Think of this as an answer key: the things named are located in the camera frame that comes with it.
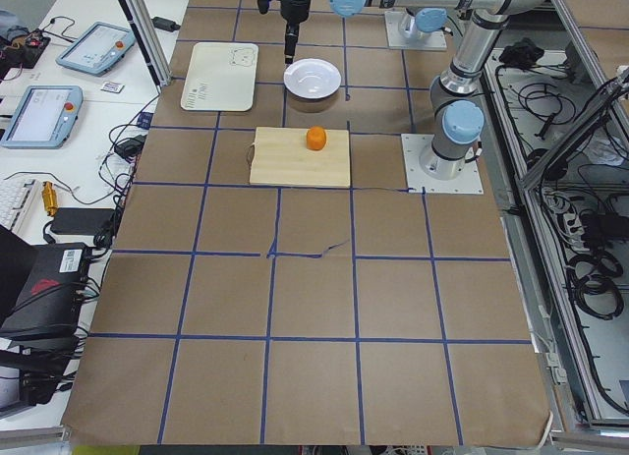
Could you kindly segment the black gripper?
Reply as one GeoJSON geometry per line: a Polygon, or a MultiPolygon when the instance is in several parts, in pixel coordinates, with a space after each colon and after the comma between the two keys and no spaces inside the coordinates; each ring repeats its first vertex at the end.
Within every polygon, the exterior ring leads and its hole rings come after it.
{"type": "Polygon", "coordinates": [[[294,63],[299,40],[299,25],[292,23],[303,23],[308,19],[311,2],[312,0],[280,0],[281,16],[287,22],[284,35],[284,60],[286,65],[294,63]]]}

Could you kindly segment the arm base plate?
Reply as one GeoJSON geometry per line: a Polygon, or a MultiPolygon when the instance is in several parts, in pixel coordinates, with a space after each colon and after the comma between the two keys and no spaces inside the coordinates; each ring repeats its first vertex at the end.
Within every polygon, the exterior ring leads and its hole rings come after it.
{"type": "Polygon", "coordinates": [[[442,29],[447,21],[444,8],[387,11],[384,19],[391,49],[440,52],[447,49],[442,29]]]}
{"type": "Polygon", "coordinates": [[[415,194],[482,195],[473,149],[470,147],[461,159],[445,160],[433,151],[432,139],[433,135],[401,136],[407,190],[415,194]]]}

